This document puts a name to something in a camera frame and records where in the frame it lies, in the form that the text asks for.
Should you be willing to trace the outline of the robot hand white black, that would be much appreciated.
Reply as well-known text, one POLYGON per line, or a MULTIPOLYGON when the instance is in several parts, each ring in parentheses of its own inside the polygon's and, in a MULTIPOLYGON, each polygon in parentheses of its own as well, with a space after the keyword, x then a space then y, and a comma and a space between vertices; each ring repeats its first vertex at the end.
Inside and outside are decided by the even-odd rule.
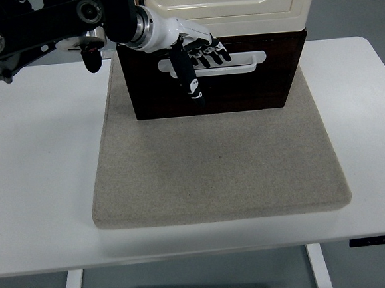
POLYGON ((144 40, 140 50, 146 53, 167 50, 172 68, 184 92, 198 106, 205 106, 194 66, 202 63, 209 68, 207 56, 219 65, 223 61, 230 61, 227 49, 207 27, 198 23, 176 17, 163 18, 147 7, 139 7, 138 10, 146 15, 148 28, 143 34, 144 40))

